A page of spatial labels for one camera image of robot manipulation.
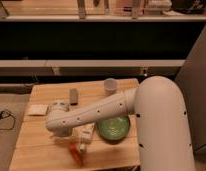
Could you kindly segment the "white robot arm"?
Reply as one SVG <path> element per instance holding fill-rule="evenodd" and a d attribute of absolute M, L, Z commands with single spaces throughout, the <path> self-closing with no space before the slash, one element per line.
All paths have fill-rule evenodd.
<path fill-rule="evenodd" d="M 50 104 L 45 127 L 58 137 L 81 125 L 117 116 L 138 116 L 141 171 L 196 171 L 183 94 L 172 80 L 152 76 L 75 110 L 66 103 Z"/>

